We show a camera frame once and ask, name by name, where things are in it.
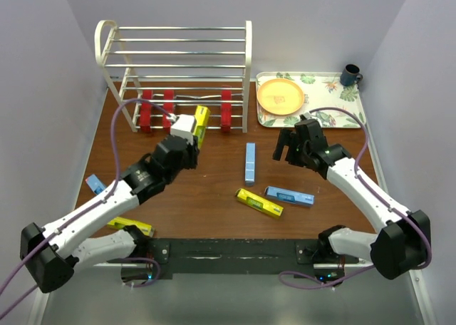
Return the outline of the yellow toothpaste box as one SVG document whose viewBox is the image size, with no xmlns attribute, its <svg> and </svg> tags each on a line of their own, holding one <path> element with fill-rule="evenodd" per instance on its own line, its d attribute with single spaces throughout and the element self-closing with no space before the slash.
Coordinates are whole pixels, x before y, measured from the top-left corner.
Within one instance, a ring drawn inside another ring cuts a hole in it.
<svg viewBox="0 0 456 325">
<path fill-rule="evenodd" d="M 108 228 L 116 230 L 122 229 L 126 226 L 136 226 L 144 235 L 149 237 L 152 237 L 155 233 L 155 228 L 152 225 L 124 217 L 115 217 L 107 223 Z"/>
<path fill-rule="evenodd" d="M 207 124 L 210 117 L 210 110 L 208 107 L 203 105 L 198 105 L 194 114 L 195 117 L 195 128 L 193 130 L 193 135 L 197 139 L 197 147 L 201 149 L 204 136 L 206 133 Z"/>
<path fill-rule="evenodd" d="M 238 189 L 235 192 L 235 197 L 239 202 L 276 219 L 280 218 L 284 210 L 282 206 L 264 199 L 263 197 L 260 197 L 259 195 L 256 195 L 243 188 Z"/>
</svg>

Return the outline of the red toothpaste box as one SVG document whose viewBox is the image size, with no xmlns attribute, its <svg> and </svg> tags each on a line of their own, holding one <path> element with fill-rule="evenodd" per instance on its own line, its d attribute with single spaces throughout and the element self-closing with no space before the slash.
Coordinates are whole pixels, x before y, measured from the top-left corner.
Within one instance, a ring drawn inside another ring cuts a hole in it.
<svg viewBox="0 0 456 325">
<path fill-rule="evenodd" d="M 232 126 L 232 92 L 230 90 L 223 90 L 221 100 L 220 127 L 222 132 L 229 133 Z"/>
<path fill-rule="evenodd" d="M 142 98 L 146 100 L 152 99 L 152 90 L 144 90 L 142 92 Z M 140 106 L 140 117 L 139 117 L 139 126 L 140 130 L 143 133 L 151 132 L 151 115 L 152 115 L 152 105 L 149 103 L 141 103 Z"/>
<path fill-rule="evenodd" d="M 175 111 L 175 94 L 172 89 L 167 89 L 164 91 L 164 100 L 165 102 L 163 103 L 163 108 L 168 112 L 168 113 L 174 113 Z M 162 117 L 162 126 L 163 129 L 166 130 L 167 132 L 170 131 L 171 127 L 171 121 L 167 119 L 166 115 L 163 115 Z"/>
</svg>

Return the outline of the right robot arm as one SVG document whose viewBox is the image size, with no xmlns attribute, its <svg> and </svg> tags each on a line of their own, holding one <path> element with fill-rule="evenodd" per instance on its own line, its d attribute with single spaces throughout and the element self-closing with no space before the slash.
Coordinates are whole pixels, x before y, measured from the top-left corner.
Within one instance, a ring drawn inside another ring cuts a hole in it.
<svg viewBox="0 0 456 325">
<path fill-rule="evenodd" d="M 342 145 L 329 145 L 317 120 L 303 119 L 294 129 L 281 129 L 272 157 L 317 172 L 363 213 L 374 230 L 358 232 L 343 225 L 324 230 L 317 240 L 317 255 L 322 261 L 332 263 L 341 255 L 365 259 L 389 280 L 429 265 L 429 217 L 395 201 L 359 168 Z"/>
</svg>

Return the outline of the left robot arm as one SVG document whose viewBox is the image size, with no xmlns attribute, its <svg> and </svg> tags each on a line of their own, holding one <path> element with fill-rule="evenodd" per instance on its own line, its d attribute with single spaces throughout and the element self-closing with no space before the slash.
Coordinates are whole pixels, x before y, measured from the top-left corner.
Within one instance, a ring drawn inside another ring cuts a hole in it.
<svg viewBox="0 0 456 325">
<path fill-rule="evenodd" d="M 107 237 L 92 236 L 109 221 L 161 193 L 183 169 L 197 167 L 201 142 L 168 135 L 113 181 L 66 216 L 21 231 L 20 258 L 43 293 L 62 287 L 75 272 L 112 259 L 141 262 L 148 238 L 132 226 Z"/>
</svg>

